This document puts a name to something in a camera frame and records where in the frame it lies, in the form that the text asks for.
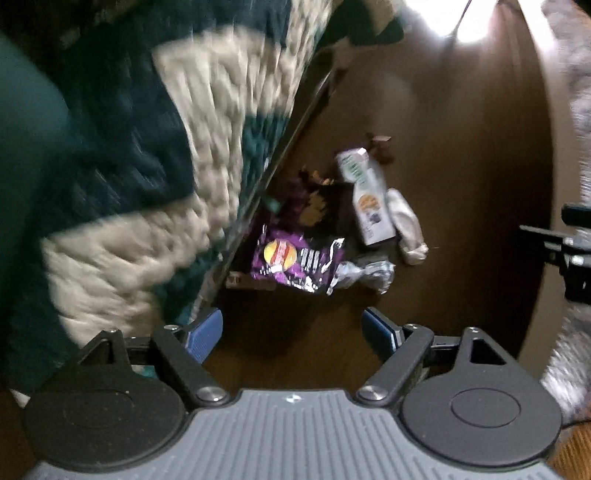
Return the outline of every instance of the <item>purple snack packet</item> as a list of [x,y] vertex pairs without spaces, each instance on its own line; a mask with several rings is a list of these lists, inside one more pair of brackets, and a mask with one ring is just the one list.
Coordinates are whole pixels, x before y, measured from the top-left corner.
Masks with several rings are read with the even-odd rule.
[[273,278],[310,293],[324,292],[343,257],[344,241],[305,238],[265,224],[252,258],[251,275],[257,280]]

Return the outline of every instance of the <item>patchwork blanket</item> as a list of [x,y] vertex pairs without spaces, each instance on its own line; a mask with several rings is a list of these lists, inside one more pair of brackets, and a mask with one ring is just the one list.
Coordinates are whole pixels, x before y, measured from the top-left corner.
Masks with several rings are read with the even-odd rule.
[[54,80],[71,133],[35,210],[10,386],[31,393],[100,330],[144,336],[178,321],[324,31],[397,40],[398,10],[394,0],[151,0],[67,49]]

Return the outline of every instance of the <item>bright light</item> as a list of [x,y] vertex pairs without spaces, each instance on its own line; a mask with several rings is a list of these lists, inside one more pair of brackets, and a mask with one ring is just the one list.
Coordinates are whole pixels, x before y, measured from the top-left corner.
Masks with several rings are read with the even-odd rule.
[[[463,43],[478,41],[488,32],[488,22],[497,0],[472,0],[457,31]],[[406,0],[419,13],[431,30],[441,37],[450,35],[460,21],[467,0]]]

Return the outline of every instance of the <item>gray ribbed plate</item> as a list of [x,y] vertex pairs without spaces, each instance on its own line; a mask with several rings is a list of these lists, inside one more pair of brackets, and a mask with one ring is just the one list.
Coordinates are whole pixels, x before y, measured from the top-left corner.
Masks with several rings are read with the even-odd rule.
[[342,390],[245,390],[235,404],[199,411],[173,447],[142,465],[100,475],[40,463],[25,476],[25,480],[472,478],[558,476],[543,463],[509,472],[477,472],[444,463],[409,441],[388,411],[354,404]]

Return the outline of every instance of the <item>wooden floor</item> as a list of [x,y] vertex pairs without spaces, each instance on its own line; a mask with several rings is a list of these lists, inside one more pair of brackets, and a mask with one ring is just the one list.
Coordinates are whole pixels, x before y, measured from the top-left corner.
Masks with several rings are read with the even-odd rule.
[[363,54],[281,175],[324,170],[368,131],[393,137],[397,159],[385,175],[420,219],[427,261],[399,263],[383,297],[227,292],[223,339],[206,367],[230,390],[358,388],[378,367],[359,325],[371,305],[440,334],[477,325],[518,352],[541,268],[515,232],[548,224],[552,189],[543,81],[521,14],[497,6],[477,44],[442,40],[418,22],[401,43]]

